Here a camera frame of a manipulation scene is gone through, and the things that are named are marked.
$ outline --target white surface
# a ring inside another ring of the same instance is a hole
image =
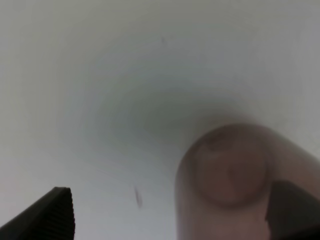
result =
[[[320,154],[318,0],[2,0],[0,33],[0,225],[68,186],[76,240],[174,239],[179,159],[229,116]]]

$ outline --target black plastic part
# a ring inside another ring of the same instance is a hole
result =
[[[266,220],[272,240],[320,240],[320,202],[289,181],[272,184]]]
[[[0,240],[73,240],[75,217],[70,188],[54,187],[0,228]]]

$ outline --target white background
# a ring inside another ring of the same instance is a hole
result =
[[[320,155],[319,104],[318,0],[1,0],[0,225],[66,186],[76,240],[175,239],[197,136],[252,119]]]

